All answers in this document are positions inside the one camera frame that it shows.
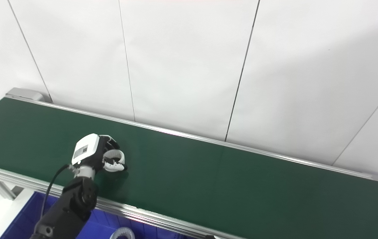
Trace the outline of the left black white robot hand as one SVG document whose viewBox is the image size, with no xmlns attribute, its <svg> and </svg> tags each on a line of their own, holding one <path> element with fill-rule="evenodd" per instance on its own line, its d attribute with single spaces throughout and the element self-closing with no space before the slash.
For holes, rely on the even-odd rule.
<svg viewBox="0 0 378 239">
<path fill-rule="evenodd" d="M 76 143 L 69 169 L 76 178 L 94 180 L 99 171 L 122 172 L 127 165 L 119 144 L 110 135 L 92 133 Z"/>
</svg>

